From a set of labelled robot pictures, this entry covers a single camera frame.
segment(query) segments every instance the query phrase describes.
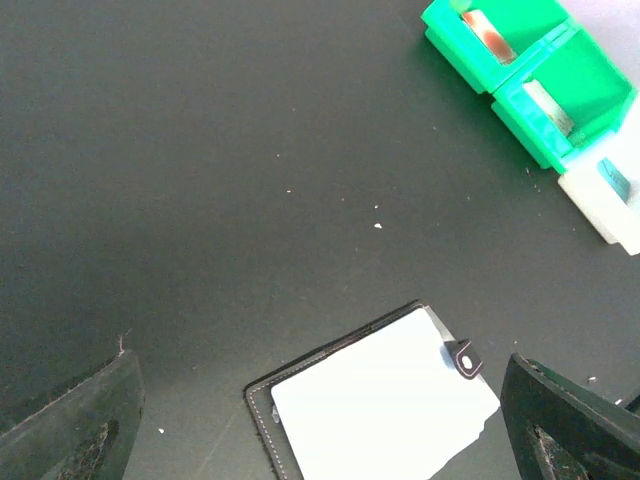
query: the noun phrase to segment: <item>teal label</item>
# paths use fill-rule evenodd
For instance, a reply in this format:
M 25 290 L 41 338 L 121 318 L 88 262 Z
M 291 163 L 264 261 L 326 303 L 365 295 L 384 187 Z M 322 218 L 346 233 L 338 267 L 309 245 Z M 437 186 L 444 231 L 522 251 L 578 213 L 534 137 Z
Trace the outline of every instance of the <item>teal label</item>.
M 611 188 L 618 194 L 623 202 L 626 203 L 629 200 L 629 191 L 631 190 L 631 184 L 629 180 L 624 178 L 624 175 L 618 171 L 613 163 L 608 158 L 600 160 L 598 162 L 598 172 L 607 181 Z

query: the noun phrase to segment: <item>scratch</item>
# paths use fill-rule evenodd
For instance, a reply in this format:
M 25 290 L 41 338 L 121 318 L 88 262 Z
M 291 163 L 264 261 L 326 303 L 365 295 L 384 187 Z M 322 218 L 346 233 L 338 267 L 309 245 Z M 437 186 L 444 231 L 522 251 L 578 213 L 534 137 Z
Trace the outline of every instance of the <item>scratch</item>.
M 202 472 L 204 471 L 204 469 L 207 467 L 207 464 L 209 463 L 209 460 L 211 460 L 211 457 L 213 457 L 213 454 L 216 453 L 216 450 L 218 450 L 218 447 L 220 447 L 220 445 L 222 444 L 222 440 L 225 437 L 225 435 L 227 434 L 227 432 L 229 431 L 229 428 L 231 428 L 231 425 L 233 424 L 233 422 L 235 421 L 236 417 L 238 416 L 238 413 L 240 412 L 242 407 L 242 403 L 243 401 L 241 400 L 238 405 L 236 406 L 236 411 L 233 412 L 233 415 L 231 415 L 231 417 L 229 417 L 229 421 L 227 422 L 227 424 L 224 426 L 224 429 L 222 429 L 222 433 L 220 433 L 220 436 L 216 439 L 216 441 L 213 443 L 213 447 L 211 448 L 211 451 L 209 452 L 209 454 L 205 457 L 205 459 L 202 461 L 202 464 L 200 465 L 200 467 L 198 468 L 198 471 L 196 472 L 196 474 L 193 476 L 193 478 L 197 479 L 200 477 L 200 475 L 202 474 Z

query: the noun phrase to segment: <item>green storage box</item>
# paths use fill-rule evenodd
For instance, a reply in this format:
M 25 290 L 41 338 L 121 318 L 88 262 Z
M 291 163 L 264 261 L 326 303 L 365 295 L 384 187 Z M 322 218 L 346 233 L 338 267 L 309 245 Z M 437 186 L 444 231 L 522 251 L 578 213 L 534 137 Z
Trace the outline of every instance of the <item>green storage box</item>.
M 452 6 L 464 3 L 464 6 Z M 462 20 L 481 10 L 518 55 L 503 65 Z M 478 93 L 493 93 L 573 21 L 555 0 L 435 0 L 422 14 L 426 36 Z
M 524 90 L 534 79 L 573 121 L 567 137 Z M 492 108 L 541 167 L 565 173 L 586 148 L 620 128 L 636 94 L 591 36 L 573 26 L 494 92 Z

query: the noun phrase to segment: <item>stitching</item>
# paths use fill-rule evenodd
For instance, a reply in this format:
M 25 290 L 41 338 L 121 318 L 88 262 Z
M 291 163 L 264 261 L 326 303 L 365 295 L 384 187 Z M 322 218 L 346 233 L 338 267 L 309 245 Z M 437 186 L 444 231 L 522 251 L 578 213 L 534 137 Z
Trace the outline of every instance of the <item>stitching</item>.
M 256 412 L 256 415 L 258 417 L 258 421 L 260 422 L 260 426 L 262 427 L 262 430 L 264 430 L 264 433 L 267 436 L 267 441 L 269 442 L 269 446 L 270 446 L 271 450 L 273 451 L 273 455 L 274 455 L 274 457 L 276 459 L 276 463 L 278 464 L 278 468 L 280 469 L 280 472 L 282 473 L 282 478 L 284 480 L 288 479 L 287 472 L 285 472 L 284 466 L 282 465 L 282 462 L 280 461 L 280 456 L 278 455 L 278 451 L 276 450 L 276 446 L 273 444 L 273 440 L 271 438 L 271 435 L 269 434 L 269 430 L 267 429 L 267 426 L 264 423 L 264 420 L 262 419 L 262 415 L 260 414 L 260 410 L 258 409 L 258 406 L 256 405 L 255 400 L 253 399 L 253 395 L 258 393 L 260 390 L 262 390 L 264 388 L 267 388 L 270 385 L 273 385 L 274 383 L 280 381 L 281 379 L 293 375 L 298 370 L 302 370 L 307 365 L 315 363 L 318 360 L 321 360 L 321 358 L 320 359 L 316 358 L 316 359 L 313 359 L 313 360 L 309 360 L 308 362 L 305 362 L 305 363 L 299 365 L 294 370 L 291 370 L 290 372 L 287 372 L 287 373 L 283 373 L 282 375 L 279 375 L 276 378 L 274 378 L 272 380 L 269 380 L 269 382 L 267 382 L 264 385 L 261 385 L 261 386 L 255 388 L 255 389 L 251 390 L 251 392 L 249 392 L 249 401 L 251 402 L 251 405 L 253 405 L 253 410 Z

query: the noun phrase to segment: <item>green container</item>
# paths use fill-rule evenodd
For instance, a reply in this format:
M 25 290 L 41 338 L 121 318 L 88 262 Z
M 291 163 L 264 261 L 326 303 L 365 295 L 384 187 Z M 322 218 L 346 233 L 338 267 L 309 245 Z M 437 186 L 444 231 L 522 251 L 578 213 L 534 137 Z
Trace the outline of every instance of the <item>green container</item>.
M 533 79 L 574 122 L 568 137 L 524 90 Z M 620 128 L 636 94 L 591 36 L 573 26 L 494 92 L 492 108 L 542 168 L 565 173 L 585 149 Z
M 502 65 L 461 14 L 481 10 L 518 55 Z M 571 25 L 555 0 L 435 0 L 422 14 L 426 36 L 477 92 L 493 93 Z

